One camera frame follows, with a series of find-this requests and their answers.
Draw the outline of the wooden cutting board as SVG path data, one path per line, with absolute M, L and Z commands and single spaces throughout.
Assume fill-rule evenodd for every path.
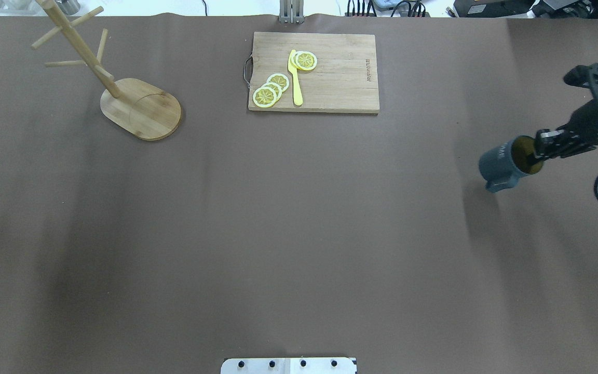
M 304 103 L 292 97 L 287 70 L 290 50 L 308 50 L 318 63 L 313 71 L 298 70 Z M 378 114 L 380 111 L 377 50 L 374 35 L 256 32 L 252 38 L 252 75 L 248 108 L 261 111 L 252 93 L 271 74 L 290 79 L 289 88 L 266 111 L 285 113 Z

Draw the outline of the metal weight cylinder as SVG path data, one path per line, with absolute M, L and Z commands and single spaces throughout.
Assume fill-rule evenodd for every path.
M 81 8 L 78 0 L 55 0 L 55 3 L 65 15 L 69 16 L 76 15 Z

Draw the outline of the lemon slice by knife tip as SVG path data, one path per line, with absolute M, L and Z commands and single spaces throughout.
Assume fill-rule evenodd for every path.
M 290 62 L 297 70 L 313 71 L 317 67 L 317 57 L 308 50 L 296 50 Z

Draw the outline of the lemon slice middle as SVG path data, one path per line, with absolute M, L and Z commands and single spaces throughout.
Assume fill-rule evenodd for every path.
M 274 93 L 275 93 L 275 97 L 276 100 L 280 99 L 280 97 L 282 96 L 283 88 L 281 85 L 278 85 L 275 82 L 267 82 L 264 85 L 261 86 L 262 88 L 270 88 Z

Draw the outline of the lemon slice back of stack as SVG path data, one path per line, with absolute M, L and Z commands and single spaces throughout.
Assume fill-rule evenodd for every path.
M 275 83 L 281 87 L 282 92 L 285 92 L 289 88 L 290 79 L 282 73 L 271 74 L 267 80 L 267 83 Z

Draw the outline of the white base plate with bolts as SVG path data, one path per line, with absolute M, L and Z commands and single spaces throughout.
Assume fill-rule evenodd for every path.
M 221 373 L 358 373 L 350 357 L 271 357 L 224 360 Z

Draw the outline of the bamboo mug tree rack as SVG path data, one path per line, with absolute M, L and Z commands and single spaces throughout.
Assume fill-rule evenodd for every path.
M 182 121 L 182 108 L 176 97 L 137 78 L 116 80 L 102 63 L 108 30 L 102 30 L 97 52 L 88 47 L 76 30 L 80 24 L 101 14 L 104 10 L 102 6 L 71 20 L 55 1 L 36 3 L 48 15 L 54 28 L 36 40 L 31 48 L 38 50 L 54 36 L 61 34 L 79 56 L 76 61 L 45 62 L 45 67 L 87 66 L 105 88 L 99 101 L 104 116 L 136 138 L 157 141 L 176 131 Z

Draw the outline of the aluminium frame post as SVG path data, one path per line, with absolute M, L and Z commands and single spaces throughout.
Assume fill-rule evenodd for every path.
M 279 23 L 280 24 L 302 24 L 304 17 L 303 0 L 280 0 L 279 2 Z

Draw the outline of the lemon slice front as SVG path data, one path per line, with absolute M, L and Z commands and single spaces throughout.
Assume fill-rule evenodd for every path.
M 270 88 L 260 87 L 252 93 L 252 102 L 259 108 L 270 108 L 277 101 L 275 93 Z

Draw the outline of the blue mug yellow inside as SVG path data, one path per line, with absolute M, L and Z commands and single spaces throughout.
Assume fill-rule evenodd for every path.
M 484 152 L 479 159 L 479 172 L 485 189 L 496 193 L 514 188 L 519 180 L 538 173 L 544 160 L 535 157 L 534 138 L 519 136 Z

